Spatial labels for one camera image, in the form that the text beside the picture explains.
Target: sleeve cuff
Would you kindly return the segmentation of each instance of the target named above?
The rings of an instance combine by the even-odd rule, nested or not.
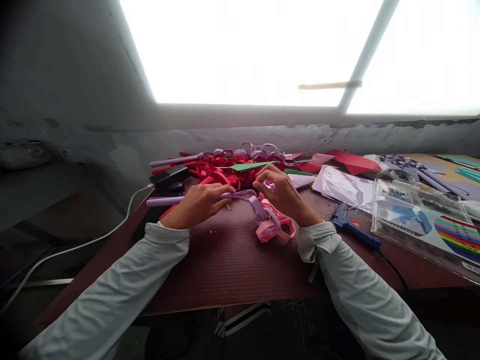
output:
[[[314,263],[316,249],[331,254],[341,242],[342,238],[337,234],[335,226],[329,221],[309,227],[301,227],[297,241],[298,253],[304,263]]]
[[[174,244],[190,237],[190,229],[171,229],[157,223],[148,222],[145,225],[145,239],[155,244]]]

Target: floor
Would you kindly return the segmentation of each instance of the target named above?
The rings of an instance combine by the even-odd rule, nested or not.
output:
[[[42,312],[42,310],[50,303],[50,301],[52,301],[52,299],[54,299],[60,293],[62,288],[63,286],[51,286],[42,289],[27,288],[20,293],[9,311],[9,317],[5,320],[6,322],[2,324],[3,326],[8,324],[9,334],[16,340],[18,344],[26,344],[42,330],[42,327],[33,326],[33,322]],[[316,299],[310,299],[308,301],[310,301],[308,305],[309,308],[316,306],[318,309],[321,309],[320,313],[324,316],[324,318],[321,320],[324,326],[323,328],[320,327],[319,336],[311,336],[309,329],[307,328],[308,322],[306,321],[305,316],[303,317],[302,333],[299,326],[299,314],[296,308],[294,309],[294,318],[296,319],[294,323],[290,315],[292,308],[289,307],[289,305],[287,305],[285,309],[285,302],[277,302],[277,312],[274,311],[274,306],[272,305],[272,317],[275,317],[277,321],[276,326],[278,326],[280,329],[283,329],[285,334],[289,334],[288,336],[285,335],[285,339],[283,339],[282,342],[292,341],[293,344],[296,344],[296,356],[297,358],[301,359],[310,359],[310,356],[308,356],[310,351],[309,349],[315,349],[316,345],[319,345],[320,349],[323,349],[326,344],[331,347],[342,347],[342,343],[340,343],[340,345],[335,344],[335,341],[338,340],[335,338],[335,336],[333,338],[330,336],[331,334],[336,334],[336,332],[339,331],[339,325],[336,323],[336,320],[331,318],[332,313],[334,313],[332,308],[325,308],[324,300],[322,303],[319,303]],[[206,314],[203,314],[203,317],[208,318],[211,310],[202,310],[202,312]],[[116,360],[144,359],[145,343],[150,329],[149,326],[146,326],[145,322],[147,325],[151,325],[152,322],[156,322],[156,320],[153,319],[152,322],[148,324],[148,320],[149,319],[144,318],[143,323],[142,321],[140,321],[139,324],[134,323],[134,325],[130,326],[123,334],[120,340],[118,352],[115,356]],[[435,338],[438,348],[444,353],[447,359],[478,359],[477,342],[478,339],[480,339],[480,327],[444,323],[431,321],[428,319],[420,320],[425,328]],[[207,334],[207,331],[205,330],[203,330],[203,333],[204,337],[210,335]],[[302,348],[302,343],[306,344],[307,349]],[[288,356],[285,358],[292,358],[292,354],[289,354]],[[192,360],[199,358],[201,358],[201,356],[191,357]],[[348,359],[348,357],[341,356],[341,359]]]

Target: white long sleeve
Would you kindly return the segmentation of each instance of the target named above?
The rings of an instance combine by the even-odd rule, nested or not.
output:
[[[29,342],[20,358],[111,359],[120,336],[189,251],[189,236],[188,229],[147,223],[145,237]]]
[[[408,305],[337,234],[331,222],[300,228],[298,252],[317,262],[338,314],[375,358],[445,359]]]

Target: person's left hand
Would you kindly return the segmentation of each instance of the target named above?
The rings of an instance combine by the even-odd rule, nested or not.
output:
[[[204,222],[225,207],[232,200],[223,199],[214,203],[223,193],[233,193],[235,189],[220,183],[192,186],[176,208],[160,222],[169,229],[188,229]]]

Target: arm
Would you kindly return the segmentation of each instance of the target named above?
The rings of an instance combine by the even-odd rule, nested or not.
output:
[[[265,179],[273,180],[275,192],[262,185]],[[444,359],[408,305],[303,201],[288,176],[266,166],[253,185],[298,223],[302,260],[320,264],[338,314],[368,353],[382,359]]]
[[[213,202],[230,186],[198,185],[161,223],[90,285],[60,317],[28,343],[21,359],[111,359],[120,336],[189,250],[188,230],[229,201]]]

